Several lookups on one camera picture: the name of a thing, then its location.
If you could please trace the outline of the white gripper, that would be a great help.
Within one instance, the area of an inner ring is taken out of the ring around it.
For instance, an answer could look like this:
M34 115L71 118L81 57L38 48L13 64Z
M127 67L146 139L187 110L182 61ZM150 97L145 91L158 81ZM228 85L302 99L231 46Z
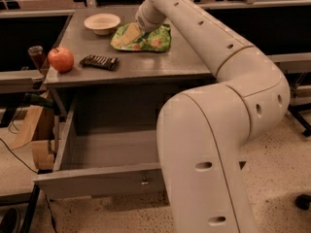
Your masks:
M145 0L139 7L135 20L130 23L121 37L121 44L127 46L137 40L144 32L152 32L158 29L165 21L166 16L157 10L150 0Z

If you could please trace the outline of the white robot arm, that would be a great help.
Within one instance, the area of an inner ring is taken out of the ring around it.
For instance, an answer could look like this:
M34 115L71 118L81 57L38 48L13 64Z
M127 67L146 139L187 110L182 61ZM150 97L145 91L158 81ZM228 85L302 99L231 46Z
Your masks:
M158 115L157 151L177 233L258 233L238 152L282 120L290 102L284 74L191 0L145 0L135 18L146 32L170 20L217 80L176 94Z

